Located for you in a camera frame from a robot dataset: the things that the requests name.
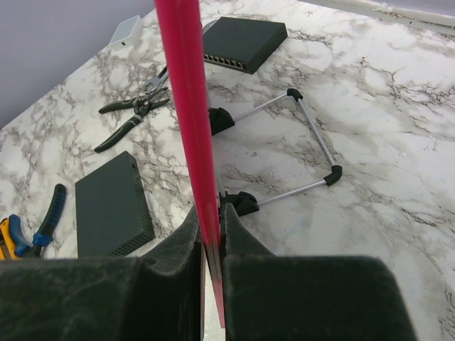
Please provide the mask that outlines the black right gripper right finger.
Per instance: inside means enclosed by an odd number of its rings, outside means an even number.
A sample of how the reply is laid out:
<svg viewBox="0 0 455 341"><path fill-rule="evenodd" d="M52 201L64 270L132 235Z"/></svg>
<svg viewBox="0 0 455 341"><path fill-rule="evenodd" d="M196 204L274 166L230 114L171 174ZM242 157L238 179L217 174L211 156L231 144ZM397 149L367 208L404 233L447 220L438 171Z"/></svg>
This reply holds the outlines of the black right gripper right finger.
<svg viewBox="0 0 455 341"><path fill-rule="evenodd" d="M415 340L394 275L369 256L277 256L220 212L227 340Z"/></svg>

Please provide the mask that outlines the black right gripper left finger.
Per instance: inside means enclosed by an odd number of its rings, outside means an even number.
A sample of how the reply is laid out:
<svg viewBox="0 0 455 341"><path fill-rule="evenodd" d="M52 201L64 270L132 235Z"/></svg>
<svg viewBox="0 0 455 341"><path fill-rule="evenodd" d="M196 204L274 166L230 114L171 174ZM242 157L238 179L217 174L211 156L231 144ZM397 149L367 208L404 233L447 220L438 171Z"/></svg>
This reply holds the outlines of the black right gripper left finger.
<svg viewBox="0 0 455 341"><path fill-rule="evenodd" d="M202 340L197 213L140 257L1 263L2 340Z"/></svg>

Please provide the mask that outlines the pink framed whiteboard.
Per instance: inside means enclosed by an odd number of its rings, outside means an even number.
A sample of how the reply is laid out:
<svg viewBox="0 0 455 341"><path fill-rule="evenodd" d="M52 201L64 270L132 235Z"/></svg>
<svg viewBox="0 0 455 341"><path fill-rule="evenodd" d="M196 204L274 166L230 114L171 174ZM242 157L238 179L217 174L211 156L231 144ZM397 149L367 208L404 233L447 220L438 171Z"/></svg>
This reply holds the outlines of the pink framed whiteboard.
<svg viewBox="0 0 455 341"><path fill-rule="evenodd" d="M200 7L198 1L157 1L156 12L218 317L223 328L220 218Z"/></svg>

